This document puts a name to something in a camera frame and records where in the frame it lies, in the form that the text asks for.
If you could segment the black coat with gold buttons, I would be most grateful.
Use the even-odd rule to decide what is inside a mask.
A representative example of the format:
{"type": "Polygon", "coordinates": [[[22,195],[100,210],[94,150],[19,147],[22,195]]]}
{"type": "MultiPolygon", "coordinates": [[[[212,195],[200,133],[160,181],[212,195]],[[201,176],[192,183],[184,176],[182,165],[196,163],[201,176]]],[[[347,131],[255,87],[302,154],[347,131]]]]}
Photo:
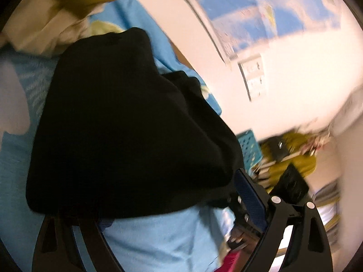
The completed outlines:
{"type": "Polygon", "coordinates": [[[40,214],[123,219],[225,208],[243,165],[199,81],[157,70],[147,33],[82,39],[61,55],[37,126],[26,200],[40,214]]]}

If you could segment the clothes rack with yellow garments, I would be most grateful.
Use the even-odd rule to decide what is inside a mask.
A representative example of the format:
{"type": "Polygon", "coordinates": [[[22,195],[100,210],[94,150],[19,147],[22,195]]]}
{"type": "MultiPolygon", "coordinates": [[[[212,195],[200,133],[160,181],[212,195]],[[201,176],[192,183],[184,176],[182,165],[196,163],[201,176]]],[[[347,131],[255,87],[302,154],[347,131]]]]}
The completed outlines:
{"type": "Polygon", "coordinates": [[[260,143],[263,158],[257,168],[257,181],[272,189],[290,164],[306,177],[316,169],[316,155],[330,141],[327,130],[300,133],[290,130],[260,143]]]}

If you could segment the magenta pink object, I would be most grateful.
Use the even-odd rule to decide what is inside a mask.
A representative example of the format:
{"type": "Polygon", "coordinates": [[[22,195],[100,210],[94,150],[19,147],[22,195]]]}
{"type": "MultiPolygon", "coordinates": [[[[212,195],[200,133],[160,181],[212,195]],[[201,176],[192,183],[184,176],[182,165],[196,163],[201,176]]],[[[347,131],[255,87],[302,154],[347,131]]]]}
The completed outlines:
{"type": "Polygon", "coordinates": [[[240,252],[230,251],[227,253],[222,261],[220,267],[214,270],[214,272],[231,272],[234,269],[236,262],[238,261],[240,252]]]}

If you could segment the teal perforated plastic chair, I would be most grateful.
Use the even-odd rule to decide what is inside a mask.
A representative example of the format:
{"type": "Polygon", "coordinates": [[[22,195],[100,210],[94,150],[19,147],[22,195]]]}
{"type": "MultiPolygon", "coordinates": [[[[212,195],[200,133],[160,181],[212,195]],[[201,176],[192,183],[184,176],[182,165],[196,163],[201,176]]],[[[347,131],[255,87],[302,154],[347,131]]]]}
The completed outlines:
{"type": "Polygon", "coordinates": [[[252,177],[263,159],[260,145],[255,139],[252,130],[247,130],[239,134],[237,140],[242,150],[245,170],[252,177]]]}

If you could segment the cream folded garment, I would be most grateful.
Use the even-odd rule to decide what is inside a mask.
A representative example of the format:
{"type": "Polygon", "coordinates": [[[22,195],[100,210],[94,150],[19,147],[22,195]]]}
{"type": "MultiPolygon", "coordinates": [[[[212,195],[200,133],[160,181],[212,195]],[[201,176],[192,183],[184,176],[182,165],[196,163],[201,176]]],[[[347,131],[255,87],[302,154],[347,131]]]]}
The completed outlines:
{"type": "Polygon", "coordinates": [[[90,35],[89,20],[57,0],[21,0],[1,31],[1,47],[10,44],[17,52],[51,58],[90,35]]]}

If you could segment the white wall socket panel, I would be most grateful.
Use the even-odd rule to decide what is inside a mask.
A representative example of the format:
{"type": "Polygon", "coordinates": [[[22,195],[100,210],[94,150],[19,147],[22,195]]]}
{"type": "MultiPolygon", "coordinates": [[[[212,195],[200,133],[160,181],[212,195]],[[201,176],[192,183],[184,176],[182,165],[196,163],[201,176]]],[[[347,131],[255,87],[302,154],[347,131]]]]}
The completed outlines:
{"type": "Polygon", "coordinates": [[[265,92],[265,72],[262,56],[256,54],[238,63],[240,73],[244,80],[247,96],[253,102],[265,92]]]}

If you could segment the colourful wall map poster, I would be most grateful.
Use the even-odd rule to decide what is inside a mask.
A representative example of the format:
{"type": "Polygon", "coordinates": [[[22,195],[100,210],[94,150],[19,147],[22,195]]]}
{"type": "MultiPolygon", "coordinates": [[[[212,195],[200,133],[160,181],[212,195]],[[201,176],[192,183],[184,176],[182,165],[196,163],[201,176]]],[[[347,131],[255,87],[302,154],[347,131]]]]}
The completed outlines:
{"type": "Polygon", "coordinates": [[[340,27],[341,0],[185,0],[229,63],[281,37],[340,27]]]}

